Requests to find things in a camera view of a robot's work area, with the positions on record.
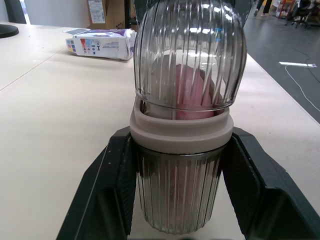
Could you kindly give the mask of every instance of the floor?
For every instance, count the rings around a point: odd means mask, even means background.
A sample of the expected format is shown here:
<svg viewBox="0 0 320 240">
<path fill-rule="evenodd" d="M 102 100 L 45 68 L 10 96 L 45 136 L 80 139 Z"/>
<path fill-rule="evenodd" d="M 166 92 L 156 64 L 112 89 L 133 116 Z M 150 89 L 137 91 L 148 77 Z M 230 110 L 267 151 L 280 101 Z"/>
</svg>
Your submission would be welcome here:
<svg viewBox="0 0 320 240">
<path fill-rule="evenodd" d="M 305 96 L 320 109 L 320 27 L 305 29 L 285 26 L 284 19 L 260 16 L 263 6 L 254 17 L 252 7 L 244 25 L 248 53 L 264 68 L 318 123 L 320 111 L 304 97 L 279 62 L 316 64 L 317 68 L 288 66 L 289 74 L 304 91 Z"/>
</svg>

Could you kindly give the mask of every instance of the chair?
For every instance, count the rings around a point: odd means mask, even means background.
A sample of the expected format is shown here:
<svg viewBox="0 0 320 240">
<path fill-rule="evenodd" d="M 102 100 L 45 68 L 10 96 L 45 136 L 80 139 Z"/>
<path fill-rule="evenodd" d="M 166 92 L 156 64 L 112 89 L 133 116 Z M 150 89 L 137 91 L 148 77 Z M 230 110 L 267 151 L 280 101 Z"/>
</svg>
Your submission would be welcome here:
<svg viewBox="0 0 320 240">
<path fill-rule="evenodd" d="M 310 28 L 310 25 L 307 22 L 307 17 L 312 14 L 317 6 L 313 3 L 313 6 L 311 7 L 311 4 L 310 0 L 300 0 L 300 2 L 296 2 L 291 12 L 289 12 L 286 17 L 285 25 L 291 23 L 292 25 L 296 24 L 295 28 L 297 28 L 298 25 L 304 25 L 305 28 Z"/>
</svg>

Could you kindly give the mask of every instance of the ribbed glass container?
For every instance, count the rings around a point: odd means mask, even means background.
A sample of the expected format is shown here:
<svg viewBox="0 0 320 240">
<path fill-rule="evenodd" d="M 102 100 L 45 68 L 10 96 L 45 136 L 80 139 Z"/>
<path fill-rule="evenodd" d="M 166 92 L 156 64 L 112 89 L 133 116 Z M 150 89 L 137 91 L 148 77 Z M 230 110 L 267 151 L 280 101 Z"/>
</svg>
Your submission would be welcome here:
<svg viewBox="0 0 320 240">
<path fill-rule="evenodd" d="M 134 51 L 136 94 L 193 111 L 235 101 L 247 56 L 240 16 L 220 0 L 160 0 L 145 13 Z"/>
<path fill-rule="evenodd" d="M 186 234 L 207 223 L 221 174 L 222 149 L 174 155 L 138 148 L 141 209 L 153 228 Z"/>
</svg>

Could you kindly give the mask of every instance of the package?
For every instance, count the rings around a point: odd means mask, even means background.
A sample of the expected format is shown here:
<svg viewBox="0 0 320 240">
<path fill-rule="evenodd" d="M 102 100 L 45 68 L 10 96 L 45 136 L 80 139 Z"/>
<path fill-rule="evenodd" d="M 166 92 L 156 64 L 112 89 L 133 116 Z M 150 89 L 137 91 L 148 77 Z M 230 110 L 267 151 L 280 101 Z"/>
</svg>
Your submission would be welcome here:
<svg viewBox="0 0 320 240">
<path fill-rule="evenodd" d="M 134 54 L 136 32 L 132 29 L 76 28 L 65 33 L 73 36 L 65 42 L 78 56 L 129 60 Z"/>
</svg>

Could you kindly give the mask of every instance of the desk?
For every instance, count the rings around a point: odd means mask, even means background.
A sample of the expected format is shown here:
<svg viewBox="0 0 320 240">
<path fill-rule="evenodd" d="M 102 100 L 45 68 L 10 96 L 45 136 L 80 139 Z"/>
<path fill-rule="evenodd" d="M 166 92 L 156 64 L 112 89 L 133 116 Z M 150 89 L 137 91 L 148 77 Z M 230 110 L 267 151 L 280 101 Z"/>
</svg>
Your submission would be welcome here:
<svg viewBox="0 0 320 240">
<path fill-rule="evenodd" d="M 54 240 L 83 173 L 129 125 L 133 59 L 74 56 L 68 28 L 15 26 L 20 34 L 0 39 L 0 239 Z M 230 113 L 320 214 L 320 126 L 250 56 Z M 244 239 L 223 179 L 211 220 L 190 237 Z M 136 194 L 129 238 L 181 236 L 152 229 Z"/>
</svg>

